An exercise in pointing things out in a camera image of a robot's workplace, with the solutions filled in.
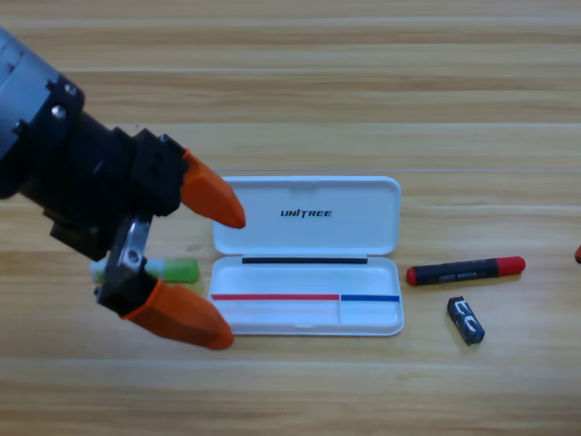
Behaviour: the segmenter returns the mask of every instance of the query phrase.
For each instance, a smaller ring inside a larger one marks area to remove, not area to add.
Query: small black object
[[[347,263],[365,264],[367,258],[348,257],[244,257],[242,263]]]
[[[484,329],[464,297],[454,297],[448,300],[448,315],[456,324],[466,345],[482,342]]]

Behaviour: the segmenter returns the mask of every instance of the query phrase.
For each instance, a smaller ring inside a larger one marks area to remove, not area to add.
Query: logo
[[[315,217],[315,216],[331,216],[333,211],[302,211],[297,209],[296,211],[281,211],[281,216],[297,216],[300,218],[305,217]]]

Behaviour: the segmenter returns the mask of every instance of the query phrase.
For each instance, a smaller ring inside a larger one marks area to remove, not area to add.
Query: tabletop
[[[521,255],[521,277],[410,288],[390,338],[157,338],[94,303],[88,261],[0,203],[0,434],[581,433],[578,0],[0,0],[2,24],[87,94],[220,174],[388,175],[413,264]],[[211,224],[157,219],[155,257]],[[445,314],[486,329],[467,347]]]

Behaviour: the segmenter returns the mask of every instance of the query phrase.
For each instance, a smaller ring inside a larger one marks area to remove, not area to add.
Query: green highlighter
[[[91,277],[95,282],[104,281],[107,261],[91,262]],[[195,259],[148,259],[145,271],[167,283],[194,283],[200,278],[198,261]]]

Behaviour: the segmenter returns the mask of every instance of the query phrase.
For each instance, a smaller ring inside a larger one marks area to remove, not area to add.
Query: metal screw
[[[51,109],[51,114],[53,114],[53,117],[57,120],[63,121],[63,119],[66,118],[66,109],[58,104]]]
[[[64,86],[64,90],[66,91],[67,94],[71,95],[72,97],[76,97],[76,88],[71,84],[66,84]]]
[[[129,251],[127,253],[127,256],[129,257],[129,260],[133,263],[137,263],[137,261],[139,261],[139,254],[137,254],[135,250]]]

